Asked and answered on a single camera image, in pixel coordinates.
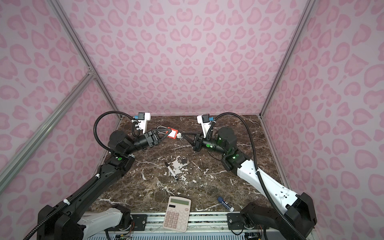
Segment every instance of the pink calculator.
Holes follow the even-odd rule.
[[[191,200],[183,197],[169,197],[163,227],[178,232],[187,230]]]

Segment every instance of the wire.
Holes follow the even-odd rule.
[[[252,138],[252,133],[251,133],[251,130],[249,129],[247,123],[239,116],[237,115],[236,113],[230,113],[230,112],[227,112],[227,113],[222,113],[220,115],[218,115],[216,118],[215,118],[215,121],[212,122],[210,128],[208,129],[208,133],[207,133],[207,140],[210,140],[211,136],[212,136],[212,130],[216,124],[216,121],[222,117],[222,116],[225,116],[225,115],[232,115],[232,116],[235,116],[237,117],[238,119],[241,120],[241,122],[244,124],[245,128],[247,129],[247,132],[248,132],[248,135],[249,135],[249,139],[250,139],[250,143],[251,143],[251,148],[252,148],[252,151],[253,151],[253,164],[255,165],[255,170],[256,170],[256,175],[259,179],[259,182],[260,182],[260,185],[265,193],[265,196],[267,197],[268,201],[271,203],[272,207],[276,210],[276,212],[278,213],[278,215],[283,219],[283,221],[285,222],[286,225],[288,225],[288,227],[293,231],[293,233],[301,240],[306,240],[306,237],[304,237],[297,229],[295,226],[293,226],[293,224],[284,216],[284,214],[280,211],[280,209],[276,206],[275,202],[273,201],[273,199],[271,198],[271,195],[269,194],[267,188],[265,187],[265,184],[264,184],[264,181],[263,181],[263,178],[261,176],[261,173],[260,171],[258,170],[258,166],[257,166],[257,159],[256,159],[256,148],[255,148],[255,143],[253,142],[253,138]]]
[[[231,229],[231,232],[232,232],[233,234],[235,234],[236,236],[239,236],[239,235],[242,234],[243,231],[244,231],[244,223],[241,222],[241,221],[239,221],[239,222],[233,222],[233,223],[231,223],[231,225],[229,225],[229,227],[231,227],[232,224],[234,224],[234,223],[241,223],[241,224],[243,225],[243,229],[242,229],[241,232],[239,232],[239,233],[235,233],[235,232]]]
[[[108,152],[112,152],[112,150],[105,146],[99,139],[99,136],[97,136],[97,124],[99,124],[99,121],[106,115],[109,115],[109,114],[113,114],[113,113],[117,113],[117,114],[121,114],[121,115],[124,115],[124,116],[127,116],[130,120],[132,120],[132,116],[131,115],[128,115],[126,113],[123,113],[123,112],[120,112],[120,111],[109,111],[109,112],[105,112],[103,114],[101,114],[95,121],[95,123],[93,124],[93,135],[96,139],[96,142],[102,147],[104,148],[105,150],[107,150]]]
[[[140,136],[140,133],[141,133],[140,129],[137,129],[137,134],[135,133],[135,130],[136,130],[136,124],[138,124],[138,123],[139,123],[138,121],[134,121],[134,122],[132,122],[132,135],[133,135],[134,137],[138,137],[138,136]]]
[[[261,225],[259,225],[260,226],[260,228],[261,228],[261,231],[260,231],[260,239],[262,238],[262,236],[263,236],[263,228],[262,228],[262,226]]]
[[[211,154],[209,153],[209,151],[208,151],[208,150],[207,150],[207,153],[208,153],[208,155],[209,155],[209,156],[211,156],[212,158],[214,158],[214,159],[216,159],[216,160],[220,161],[220,159],[218,159],[218,158],[214,157],[213,155],[211,155]]]
[[[82,194],[84,194],[88,189],[90,189],[96,181],[100,177],[94,176],[92,181],[88,183],[84,188],[82,188],[76,195],[73,195],[72,197],[68,198],[68,202],[71,204],[73,203],[78,197],[80,197]],[[63,203],[60,206],[58,206],[55,210],[53,210],[50,214],[48,214],[43,220],[41,220],[37,225],[25,236],[23,240],[28,240],[30,239],[36,232],[37,230],[42,227],[48,220],[50,220],[53,216],[55,216],[57,213],[61,212],[63,209],[65,209],[69,204]]]
[[[266,236],[266,228],[264,228],[264,239],[268,240],[268,237]]]
[[[104,230],[104,231],[105,231],[105,235],[106,235],[107,239],[108,239],[108,240],[111,240],[111,238],[109,237],[108,230],[106,229],[106,230]]]

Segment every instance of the pink leopard print wall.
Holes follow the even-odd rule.
[[[110,110],[91,82],[0,195],[0,239],[23,239],[37,224],[41,208],[56,205],[92,177],[104,153],[93,137],[93,124]],[[104,144],[116,124],[112,115],[99,122],[98,135]]]
[[[259,113],[306,0],[62,0],[120,110]]]
[[[85,75],[44,0],[0,3],[0,172]]]
[[[384,239],[384,1],[321,0],[266,124],[321,239]]]

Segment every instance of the aluminum frame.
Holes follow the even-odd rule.
[[[44,142],[48,134],[55,128],[93,79],[95,79],[94,73],[92,71],[88,72],[60,105],[56,107],[53,113],[40,125],[34,135],[28,139],[24,147],[13,156],[5,169],[0,173],[0,194],[16,177],[31,155]]]
[[[51,6],[51,9],[54,11],[57,19],[60,21],[63,29],[67,33],[68,37],[72,41],[74,47],[78,51],[80,57],[84,61],[85,65],[88,67],[90,71],[93,71],[96,75],[96,82],[99,85],[101,92],[104,94],[106,99],[108,100],[109,104],[112,106],[113,110],[119,111],[118,106],[116,105],[115,101],[113,100],[111,94],[107,90],[106,86],[104,85],[103,81],[101,80],[101,77],[93,65],[90,57],[88,56],[85,47],[82,45],[80,38],[78,37],[77,33],[72,27],[71,22],[69,21],[69,18],[67,14],[65,13],[63,6],[60,4],[59,0],[47,0],[49,5]]]
[[[319,0],[308,0],[305,7],[304,7],[304,10],[303,10],[303,14],[301,15],[301,18],[299,20],[299,23],[293,33],[293,36],[292,36],[292,39],[288,45],[288,48],[287,48],[287,51],[285,52],[285,55],[283,57],[283,60],[279,66],[279,69],[277,70],[277,74],[275,76],[275,79],[273,80],[273,83],[272,83],[272,86],[267,94],[267,97],[266,97],[266,100],[265,100],[265,103],[260,111],[260,116],[264,116],[272,98],[273,98],[273,95],[276,91],[276,88],[279,84],[279,82],[281,81],[283,75],[284,75],[284,72],[293,56],[293,53],[297,47],[297,44],[300,42],[300,39],[301,39],[301,36],[303,35],[304,33],[304,30],[312,16],[312,13],[314,12],[314,10],[316,9],[316,5],[317,3],[319,2]]]
[[[149,234],[153,234],[155,237],[159,235],[169,235],[174,234],[185,236],[185,234],[198,234],[198,233],[231,233],[231,230],[228,228],[227,223],[227,214],[230,212],[191,212],[188,220],[187,231],[185,233],[175,232],[172,230],[164,229],[162,227],[165,212],[131,212],[131,215],[135,214],[147,214],[147,223],[144,231],[134,231],[132,237],[146,237]],[[84,217],[97,214],[94,212],[85,212]],[[248,230],[244,229],[243,232],[257,232],[258,230]],[[109,232],[109,235],[113,234],[126,234],[128,231],[115,231]],[[283,240],[285,239],[281,233],[273,228],[267,229],[267,234],[269,239]],[[313,230],[307,237],[308,240],[318,240],[316,231]]]

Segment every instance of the brown marble surface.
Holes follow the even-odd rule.
[[[259,167],[281,182],[257,116],[243,118],[253,133]],[[160,125],[182,132],[201,131],[196,116],[152,117],[147,129]],[[234,129],[238,147],[252,156],[249,137],[240,120],[224,116],[216,124],[214,133],[223,126]],[[120,129],[131,135],[131,123],[127,120],[123,120]],[[133,212],[163,212],[169,196],[191,199],[192,211],[226,211],[217,202],[218,196],[222,196],[237,211],[252,200],[257,200],[260,205],[269,205],[268,200],[249,183],[225,171],[221,162],[210,157],[206,150],[195,153],[186,140],[167,137],[161,145],[135,152],[134,155],[136,161],[130,171],[102,194],[89,211],[102,212],[114,204],[121,204]],[[186,159],[186,164],[182,164],[183,159]],[[169,175],[164,161],[171,165],[179,177],[178,181]]]

